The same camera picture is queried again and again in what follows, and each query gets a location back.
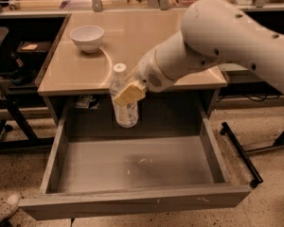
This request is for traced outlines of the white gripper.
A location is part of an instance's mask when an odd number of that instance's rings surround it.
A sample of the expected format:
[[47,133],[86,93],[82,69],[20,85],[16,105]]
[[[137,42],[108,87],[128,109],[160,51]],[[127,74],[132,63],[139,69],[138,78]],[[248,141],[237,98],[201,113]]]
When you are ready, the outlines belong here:
[[123,87],[113,98],[119,106],[126,106],[143,99],[146,91],[163,92],[174,84],[159,68],[155,59],[156,48],[147,52],[133,70],[133,80]]

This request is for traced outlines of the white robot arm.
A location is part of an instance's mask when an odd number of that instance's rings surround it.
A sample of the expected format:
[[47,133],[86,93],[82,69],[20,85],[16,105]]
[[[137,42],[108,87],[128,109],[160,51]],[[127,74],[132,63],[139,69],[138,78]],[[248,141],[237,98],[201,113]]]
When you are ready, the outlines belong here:
[[139,61],[113,101],[137,102],[180,78],[217,64],[238,64],[284,95],[284,35],[222,0],[199,0],[183,15],[178,32]]

